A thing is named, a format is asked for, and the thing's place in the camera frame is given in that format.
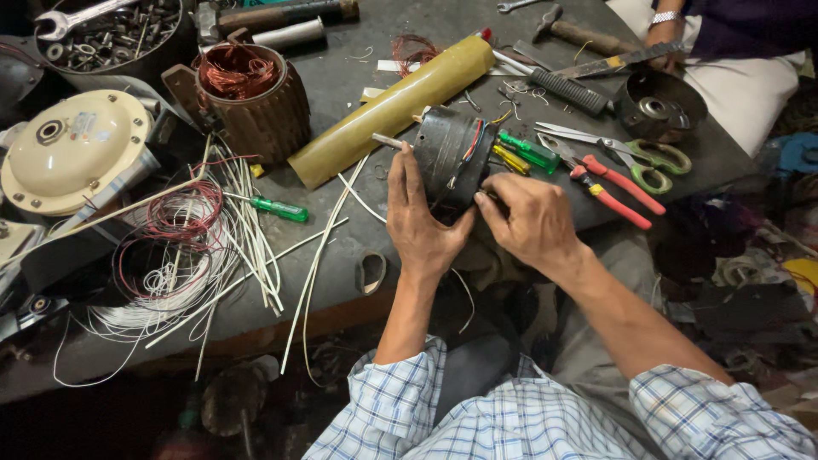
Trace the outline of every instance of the workbench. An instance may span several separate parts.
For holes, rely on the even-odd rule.
[[[535,3],[514,10],[508,15],[502,15],[497,13],[496,3],[496,0],[361,1],[360,21],[328,26],[325,45],[310,44],[288,50],[285,56],[293,62],[307,89],[312,112],[312,135],[317,136],[356,110],[361,104],[358,99],[364,87],[387,88],[399,80],[395,73],[376,70],[379,59],[392,59],[390,42],[397,34],[419,34],[445,48],[477,29],[488,26],[495,37],[492,43],[496,40],[497,47],[500,47],[514,44],[518,39],[530,41],[538,20],[548,7],[545,2]],[[591,30],[636,42],[633,33],[601,0],[562,0],[561,4],[564,6],[564,19]],[[561,62],[565,67],[573,64],[574,55],[578,51],[578,47],[557,38],[547,38],[537,46],[553,61]],[[373,53],[366,58],[352,57],[366,55],[368,47],[372,47]],[[582,52],[578,57],[578,63],[599,58],[600,56],[592,52]],[[594,79],[592,84],[595,85],[594,89],[605,90],[613,96],[626,76],[627,72],[619,72],[614,76]],[[497,91],[497,87],[503,85],[503,80],[513,79],[517,78],[484,76],[475,82],[470,88],[470,94],[483,109],[480,116],[494,120],[510,108],[509,104],[498,107],[504,98]],[[522,102],[518,109],[521,120],[516,120],[512,114],[503,124],[503,127],[509,129],[512,134],[536,141],[534,122],[546,121],[589,133],[630,140],[613,114],[609,112],[592,119],[579,110],[570,108],[565,110],[564,102],[549,95],[546,95],[548,106],[542,99],[527,95],[521,95],[519,99]],[[461,94],[448,105],[456,110],[476,115],[469,104],[459,103],[464,100]],[[398,137],[412,142],[416,130],[416,126],[409,128]],[[576,142],[571,142],[571,145],[579,156],[594,153],[603,163],[625,172],[623,167],[614,166],[611,159],[601,155],[596,147]],[[694,136],[689,136],[677,146],[692,159],[693,169],[684,177],[673,177],[674,187],[667,195],[659,198],[662,202],[667,203],[696,192],[712,190],[754,173],[752,161],[712,117],[698,127]],[[354,185],[362,199],[384,217],[387,184],[382,177],[384,171],[389,169],[392,156],[393,151],[387,147],[373,151]],[[347,178],[352,169],[346,172]],[[558,169],[544,180],[565,189],[571,200],[573,218],[578,230],[594,227],[618,217],[608,208],[586,196],[576,183],[571,183],[563,169]],[[343,184],[336,178],[310,192],[289,167],[273,170],[268,176],[257,181],[257,187],[265,196],[304,206],[311,213],[308,223],[304,225],[282,221],[272,216],[262,217],[265,233],[276,252],[321,232],[335,202],[344,190]],[[618,187],[608,186],[607,189],[637,212],[653,221],[656,220],[656,216],[651,215]],[[321,258],[311,312],[327,309],[360,296],[354,287],[353,267],[365,249],[379,251],[389,260],[389,272],[381,289],[388,290],[397,281],[400,261],[385,226],[369,215],[352,196],[346,200],[339,220],[344,217],[349,217],[349,221],[333,231],[329,238],[331,243]],[[282,279],[280,296],[285,306],[281,318],[277,318],[270,309],[264,308],[258,283],[250,278],[217,307],[209,341],[225,340],[261,327],[292,320],[318,241],[302,246],[279,261]],[[356,311],[347,311],[344,314],[353,316]],[[198,349],[201,340],[195,342],[188,340],[188,332],[196,322],[190,321],[185,327],[148,350],[144,348],[144,342],[140,343],[129,359],[128,366],[190,348]],[[0,371],[0,403],[60,386],[52,378],[52,365],[56,345],[64,330],[65,318],[62,318],[52,331],[54,335],[52,346],[39,350],[32,363],[6,361],[3,364]],[[289,327],[277,329],[284,330],[289,331]],[[285,340],[286,336],[275,338]],[[132,347],[91,336],[74,323],[62,347],[57,373],[63,381],[68,382],[104,376],[119,367]],[[296,345],[290,355],[290,362],[295,359],[303,359],[300,345]]]

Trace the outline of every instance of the blue checkered shirt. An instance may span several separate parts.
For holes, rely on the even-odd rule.
[[[594,404],[522,357],[517,378],[455,406],[437,425],[446,346],[349,373],[350,403],[304,458],[650,458]],[[662,365],[631,381],[636,415],[669,458],[814,458],[810,433],[747,384]]]

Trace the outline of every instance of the green scissors handle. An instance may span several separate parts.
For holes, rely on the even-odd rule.
[[[679,175],[688,173],[693,166],[693,163],[687,155],[668,144],[646,141],[645,139],[634,139],[630,142],[625,142],[625,145],[633,151],[633,156],[648,161],[654,168],[664,169],[670,174]],[[670,157],[670,159],[650,153],[648,150],[661,151]]]
[[[658,169],[651,166],[640,165],[635,161],[631,165],[631,176],[636,185],[642,187],[642,190],[652,195],[662,195],[663,193],[668,193],[670,189],[673,188],[673,182],[671,182],[666,175],[659,172]],[[647,179],[652,183],[658,183],[658,187],[653,187],[648,184]]]

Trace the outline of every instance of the plastic sheet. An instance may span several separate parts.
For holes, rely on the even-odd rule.
[[[426,106],[444,103],[492,65],[491,46],[478,36],[469,36],[354,111],[287,161],[304,185],[318,187],[379,146],[371,139],[373,133],[400,133],[414,123],[413,115],[421,115]]]

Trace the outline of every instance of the red handle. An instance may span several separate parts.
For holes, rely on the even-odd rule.
[[[596,195],[596,199],[599,200],[603,205],[606,205],[610,209],[620,213],[621,216],[623,216],[625,219],[630,220],[631,222],[633,222],[634,225],[641,228],[642,230],[647,230],[653,226],[653,224],[650,223],[648,219],[645,219],[644,217],[640,216],[636,211],[617,201],[616,198],[612,197],[605,190]]]
[[[641,204],[645,205],[645,207],[651,210],[654,214],[662,215],[665,213],[664,206],[651,198],[650,195],[636,185],[631,179],[626,178],[613,169],[609,169],[607,166],[601,164],[593,155],[585,156],[582,161],[585,162],[589,171],[597,176],[608,179],[610,182],[616,185],[619,185],[621,188],[625,189],[626,192],[633,195],[634,198],[636,198]]]

